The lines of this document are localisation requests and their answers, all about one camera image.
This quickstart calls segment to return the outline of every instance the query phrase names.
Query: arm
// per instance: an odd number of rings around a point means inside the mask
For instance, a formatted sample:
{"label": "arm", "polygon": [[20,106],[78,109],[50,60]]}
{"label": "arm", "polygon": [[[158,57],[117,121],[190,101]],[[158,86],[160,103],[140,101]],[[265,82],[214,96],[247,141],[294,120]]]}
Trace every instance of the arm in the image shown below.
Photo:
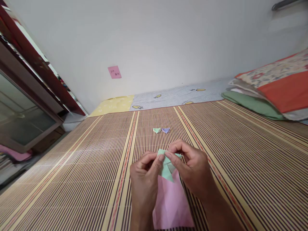
{"label": "arm", "polygon": [[130,167],[132,181],[131,231],[154,230],[153,210],[158,192],[158,174],[164,155],[145,152]]}
{"label": "arm", "polygon": [[211,231],[243,230],[229,204],[220,194],[212,177],[207,182],[207,191],[201,199]]}
{"label": "arm", "polygon": [[[184,154],[187,164],[174,154],[179,151]],[[206,153],[180,139],[170,144],[165,155],[179,171],[189,190],[202,202],[211,231],[243,231],[216,186]]]}

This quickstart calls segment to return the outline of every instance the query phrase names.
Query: bamboo mat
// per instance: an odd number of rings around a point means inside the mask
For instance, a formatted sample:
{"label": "bamboo mat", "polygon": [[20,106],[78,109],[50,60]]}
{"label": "bamboo mat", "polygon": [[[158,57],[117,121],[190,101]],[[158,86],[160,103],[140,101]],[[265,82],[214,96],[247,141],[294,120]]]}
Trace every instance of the bamboo mat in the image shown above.
{"label": "bamboo mat", "polygon": [[[208,154],[246,230],[308,230],[306,130],[226,100],[90,117],[0,196],[0,230],[128,230],[129,166],[178,138]],[[196,227],[172,230],[208,230],[184,189]]]}

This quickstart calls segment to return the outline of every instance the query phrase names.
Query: glass cabinet door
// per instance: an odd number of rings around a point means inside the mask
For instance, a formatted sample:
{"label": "glass cabinet door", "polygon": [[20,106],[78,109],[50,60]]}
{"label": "glass cabinet door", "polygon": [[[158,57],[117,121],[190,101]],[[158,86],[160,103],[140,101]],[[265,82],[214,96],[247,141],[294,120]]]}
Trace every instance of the glass cabinet door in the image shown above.
{"label": "glass cabinet door", "polygon": [[24,153],[60,124],[0,70],[0,144]]}

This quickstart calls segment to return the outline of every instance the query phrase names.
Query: green origami paper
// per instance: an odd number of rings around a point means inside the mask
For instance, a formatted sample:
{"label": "green origami paper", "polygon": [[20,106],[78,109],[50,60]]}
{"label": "green origami paper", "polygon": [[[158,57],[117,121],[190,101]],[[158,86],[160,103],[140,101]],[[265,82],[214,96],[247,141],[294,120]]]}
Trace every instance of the green origami paper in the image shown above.
{"label": "green origami paper", "polygon": [[[164,155],[165,152],[166,152],[166,150],[159,149],[157,155]],[[180,155],[180,154],[177,154],[177,153],[175,153],[175,154],[179,158],[182,157],[182,155]],[[163,178],[165,178],[165,179],[174,183],[173,178],[172,178],[172,173],[174,172],[174,170],[175,170],[175,167],[171,163],[171,160],[169,160],[168,157],[165,156],[163,166],[162,166],[161,171],[160,171],[160,175]]]}
{"label": "green origami paper", "polygon": [[161,131],[161,128],[153,128],[153,131],[158,134]]}

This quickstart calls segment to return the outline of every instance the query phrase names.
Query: pink paper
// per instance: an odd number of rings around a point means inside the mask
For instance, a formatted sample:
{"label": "pink paper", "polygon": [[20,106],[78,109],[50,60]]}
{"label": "pink paper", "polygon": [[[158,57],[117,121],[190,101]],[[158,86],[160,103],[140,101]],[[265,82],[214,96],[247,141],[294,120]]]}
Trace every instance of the pink paper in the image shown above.
{"label": "pink paper", "polygon": [[108,67],[108,70],[109,70],[109,73],[110,73],[112,79],[120,79],[120,78],[122,78],[118,66]]}
{"label": "pink paper", "polygon": [[174,183],[158,176],[158,194],[153,210],[154,229],[194,227],[178,170],[173,172],[172,177]]}
{"label": "pink paper", "polygon": [[31,154],[25,152],[25,153],[18,153],[10,148],[7,148],[3,145],[0,144],[0,152],[6,152],[9,155],[11,155],[15,160],[17,161],[23,161],[23,160],[27,160],[31,157]]}

